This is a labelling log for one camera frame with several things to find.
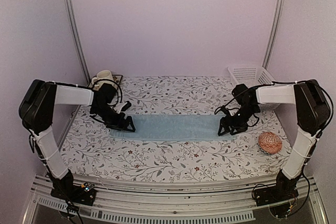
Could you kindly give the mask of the light blue towel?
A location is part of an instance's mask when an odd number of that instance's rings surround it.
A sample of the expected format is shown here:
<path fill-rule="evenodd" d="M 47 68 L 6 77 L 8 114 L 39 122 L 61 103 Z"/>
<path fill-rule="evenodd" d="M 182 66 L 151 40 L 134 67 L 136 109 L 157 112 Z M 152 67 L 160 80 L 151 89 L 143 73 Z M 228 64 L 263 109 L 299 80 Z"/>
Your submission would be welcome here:
<path fill-rule="evenodd" d="M 135 114 L 135 132 L 110 130 L 109 136 L 141 141 L 234 140 L 230 134 L 218 136 L 220 115 Z"/>

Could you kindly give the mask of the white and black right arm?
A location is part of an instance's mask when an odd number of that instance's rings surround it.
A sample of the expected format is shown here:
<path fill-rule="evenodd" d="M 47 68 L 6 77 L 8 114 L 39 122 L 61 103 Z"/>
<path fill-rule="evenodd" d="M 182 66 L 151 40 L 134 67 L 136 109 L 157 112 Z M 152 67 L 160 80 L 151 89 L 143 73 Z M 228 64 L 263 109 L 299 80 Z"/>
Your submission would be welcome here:
<path fill-rule="evenodd" d="M 234 114 L 231 114 L 227 105 L 215 110 L 215 113 L 224 113 L 219 122 L 219 136 L 247 131 L 249 119 L 260 112 L 261 104 L 293 104 L 296 107 L 298 132 L 295 143 L 288 161 L 277 175 L 276 185 L 268 190 L 276 201 L 282 201 L 288 195 L 294 194 L 296 183 L 303 175 L 304 166 L 311 158 L 323 130 L 332 120 L 333 102 L 315 79 L 273 81 L 250 88 L 245 84 L 238 84 L 232 95 L 240 106 Z"/>

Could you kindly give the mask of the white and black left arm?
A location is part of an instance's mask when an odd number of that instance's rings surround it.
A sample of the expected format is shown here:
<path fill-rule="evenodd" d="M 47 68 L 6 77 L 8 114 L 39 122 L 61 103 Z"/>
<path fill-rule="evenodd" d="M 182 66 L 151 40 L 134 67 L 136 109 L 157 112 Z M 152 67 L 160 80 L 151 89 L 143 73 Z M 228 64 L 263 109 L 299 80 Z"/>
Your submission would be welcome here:
<path fill-rule="evenodd" d="M 30 133 L 30 146 L 47 167 L 56 196 L 73 200 L 82 195 L 91 197 L 92 184 L 74 185 L 73 175 L 65 165 L 56 144 L 52 120 L 54 107 L 64 105 L 85 105 L 90 107 L 90 114 L 101 117 L 100 123 L 106 128 L 135 132 L 131 116 L 125 114 L 130 102 L 125 102 L 116 110 L 111 106 L 119 87 L 105 82 L 98 90 L 93 88 L 59 82 L 46 82 L 35 79 L 27 90 L 20 106 L 19 117 L 23 127 Z"/>

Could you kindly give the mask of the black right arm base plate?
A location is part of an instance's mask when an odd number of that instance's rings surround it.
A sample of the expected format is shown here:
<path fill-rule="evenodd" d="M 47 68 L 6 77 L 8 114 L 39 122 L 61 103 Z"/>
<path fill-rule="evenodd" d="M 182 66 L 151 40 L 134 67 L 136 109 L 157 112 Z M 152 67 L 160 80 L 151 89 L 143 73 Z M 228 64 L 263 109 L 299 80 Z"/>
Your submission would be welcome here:
<path fill-rule="evenodd" d="M 276 189 L 276 186 L 257 184 L 252 189 L 251 196 L 257 206 L 264 206 L 297 198 L 299 194 L 296 189 L 289 190 L 288 192 L 281 192 Z"/>

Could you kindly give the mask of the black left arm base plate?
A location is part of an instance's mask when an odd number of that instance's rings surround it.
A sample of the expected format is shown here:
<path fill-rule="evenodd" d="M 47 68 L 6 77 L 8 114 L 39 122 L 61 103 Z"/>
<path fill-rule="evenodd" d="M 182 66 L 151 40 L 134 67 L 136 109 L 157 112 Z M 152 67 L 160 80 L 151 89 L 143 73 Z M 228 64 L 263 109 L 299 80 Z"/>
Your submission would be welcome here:
<path fill-rule="evenodd" d="M 95 184 L 84 183 L 80 186 L 54 185 L 50 195 L 55 198 L 67 200 L 72 203 L 93 206 L 96 198 L 96 193 L 97 191 L 95 189 Z"/>

